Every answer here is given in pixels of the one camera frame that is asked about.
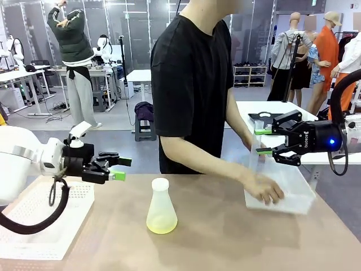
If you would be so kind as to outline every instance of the beige table surface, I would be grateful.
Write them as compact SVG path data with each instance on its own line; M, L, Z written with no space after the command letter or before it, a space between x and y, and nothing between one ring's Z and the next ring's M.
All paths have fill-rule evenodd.
M96 185L63 261L0 259L0 270L361 270L361 244L319 196L307 216L252 211L239 183L209 176L167 176L179 224L153 234L146 217L156 177Z

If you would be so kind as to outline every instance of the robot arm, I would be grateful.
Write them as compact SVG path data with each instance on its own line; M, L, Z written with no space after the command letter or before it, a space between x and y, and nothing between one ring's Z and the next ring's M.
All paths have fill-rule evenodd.
M131 159L119 157L117 153L101 152L93 159L94 145L83 143L80 138L91 127L82 122L74 127L68 139L61 142L50 138L40 143L29 130L14 126L0 126L0 206L13 202L24 190L27 176L53 176L55 182L62 182L62 196L59 206L45 221L32 226L17 224L0 213L0 225L19 234L37 233L62 214L67 205L70 187L63 176L81 177L83 181L104 184L108 180L124 180L122 172L110 171L113 165L131 166Z
M95 56L101 56L105 65L109 66L111 54L113 53L113 47L109 41L107 35L101 35L97 43L98 47L93 47Z
M19 69L25 70L24 67L24 53L23 53L23 46L21 44L21 41L18 38L13 38L12 35L9 35L7 41L6 41L6 50L0 50L0 55L2 57L8 57L11 54L11 51L13 50L15 53L12 56L16 64L18 64Z
M25 70L24 62L23 62L24 61L23 46L18 38L14 39L14 51L15 54L12 57L15 59L16 63L18 64L19 69Z
M361 69L345 77L331 95L332 121L302 121L302 113L295 110L274 118L272 126L257 134L286 136L285 144L276 148L260 148L259 154L272 154L277 163L301 165L301 156L310 152L328 152L332 170L338 176L347 172L348 155L361 152L361 115L345 116L341 96L353 82L361 80ZM345 157L342 173L336 172L333 159Z

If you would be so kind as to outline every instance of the table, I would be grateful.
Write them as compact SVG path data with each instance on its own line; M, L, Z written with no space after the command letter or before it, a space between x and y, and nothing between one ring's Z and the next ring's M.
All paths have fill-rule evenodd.
M249 113L259 113L259 112L269 112L269 113L288 113L293 110L299 110L302 113L303 121L315 121L318 118L304 109L296 106L291 102L258 102L258 101L247 101L247 102L237 102L239 112L242 119L247 124L248 129L253 133L254 122L248 116ZM284 136L262 136L262 143L267 147L276 147L283 144L285 141ZM345 164L345 158L334 160L335 164L343 165ZM329 165L328 155L326 152L316 153L316 154L305 154L301 157L301 164L303 165L318 165L313 167L311 173L310 184L315 188L317 182L320 178L322 167L320 165ZM360 165L361 164L361 154L351 154L349 155L349 164L350 165Z
M33 65L35 69L48 69L51 68L50 65Z
M35 71L35 72L11 71L11 72L1 73L0 74L0 85L11 85L14 88L14 83L21 82L21 84L24 86L24 89L26 89L26 82L28 81L29 85L30 85L30 89L33 94L34 101L35 101L35 107L38 111L38 113L29 113L28 116L52 116L51 113L42 113L40 110L39 101L37 98L37 94L36 94L33 79L32 79L32 76L36 75L38 73L42 73L43 78L45 78L44 70L39 70L39 71ZM45 81L45 86L46 86L46 90L48 93L48 97L46 97L45 99L49 99L49 98L51 98L50 93L49 93L49 87L47 85L46 80L44 80L44 81ZM27 100L30 100L30 96L27 91L25 91L25 97Z
M105 77L105 86L107 88L107 95L108 95L108 109L106 109L106 112L109 112L114 106L115 104L112 103L112 99L110 96L110 91L109 91L109 84L108 84L108 76L109 77L113 77L116 76L116 73L114 73L114 67L112 67L112 69L110 71L106 70L106 69L96 69L95 67L92 67L92 69L89 70L89 74L90 77ZM67 110L69 109L68 106L68 102L67 102L67 96L65 95L65 88L64 88L64 83L63 80L61 79L62 76L66 77L67 76L67 68L63 67L62 69L49 69L48 71L53 71L53 72L57 72L60 78L60 83L61 83L61 88L63 90L63 95L64 95L64 100L65 100L65 105L67 107ZM112 86L114 86L113 84L113 80L110 80L110 84ZM118 100L117 98L117 89L114 89L114 94L115 94L115 100Z
M168 178L178 216L167 235L146 227L156 177ZM40 177L25 193L40 181L50 188L51 178ZM146 174L95 185L95 202L63 261L0 259L0 269L359 271L360 255L361 244L319 196L307 216L252 211L236 181Z
M135 69L129 73L126 77L128 82L140 82L140 88L142 90L142 102L146 100L146 91L144 89L144 83L152 82L152 75L150 69Z

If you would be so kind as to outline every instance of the white table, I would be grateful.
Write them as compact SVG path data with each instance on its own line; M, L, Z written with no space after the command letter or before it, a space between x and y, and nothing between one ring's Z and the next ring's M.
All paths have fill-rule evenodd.
M29 96L28 92L26 91L26 82L29 82L30 89L33 93L33 98L34 98L35 106L36 106L38 113L29 113L28 116L52 116L52 114L42 113L40 110L39 101L38 101L38 98L36 95L36 91L35 91L34 83L33 83L33 79L32 79L32 75L36 75L38 73L42 73L44 76L44 70L39 70L39 71L35 71L35 72L11 71L11 72L1 73L0 74L0 85L11 85L12 88L15 88L14 83L20 81L25 89L26 99L30 100L30 96ZM45 81L45 85L46 85L46 90L48 92L48 95L50 95L49 88L47 86L46 81Z
M129 73L126 77L128 82L140 82L140 88L142 90L142 102L146 100L146 92L144 90L144 83L152 82L152 75L150 69L135 69Z
M66 77L67 76L67 68L63 67L62 69L48 69L48 71L52 71L52 72L57 72L60 78L60 83L61 83L61 88L63 90L63 95L64 95L64 100L65 100L65 105L67 107L66 110L69 110L68 107L68 102L67 102L67 96L65 95L65 88L64 88L64 83L63 80L61 79L62 76ZM109 112L114 106L115 104L112 103L112 99L110 96L110 91L109 91L109 84L108 84L108 80L107 77L108 76L116 76L116 74L114 74L114 70L113 69L96 69L95 67L92 67L92 69L89 70L89 75L90 77L105 77L105 86L107 88L107 95L108 95L108 109L106 109L106 112Z
M33 65L35 69L48 69L50 65Z
M253 133L254 132L254 122L249 117L249 113L260 113L263 111L269 113L288 113L293 110L299 110L302 113L303 121L315 121L318 118L302 108L296 106L293 103L287 102L237 102L238 110L241 114L242 119L247 124L248 129ZM285 137L280 136L262 136L262 143L269 148L277 147L285 142ZM334 160L335 164L344 165L345 158ZM301 157L301 164L303 165L313 165L310 184L315 187L317 181L320 178L320 172L322 165L329 165L328 155L326 152L322 153L309 153ZM350 165L361 165L361 154L350 154L349 155L349 164Z

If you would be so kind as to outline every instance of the black t-shirt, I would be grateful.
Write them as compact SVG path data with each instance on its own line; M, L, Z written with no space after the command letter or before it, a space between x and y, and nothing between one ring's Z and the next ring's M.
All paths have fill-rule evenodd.
M183 16L174 18L151 56L158 136L184 137L221 157L227 94L234 83L230 57L231 36L224 21L210 36ZM197 173L168 159L159 144L161 173Z

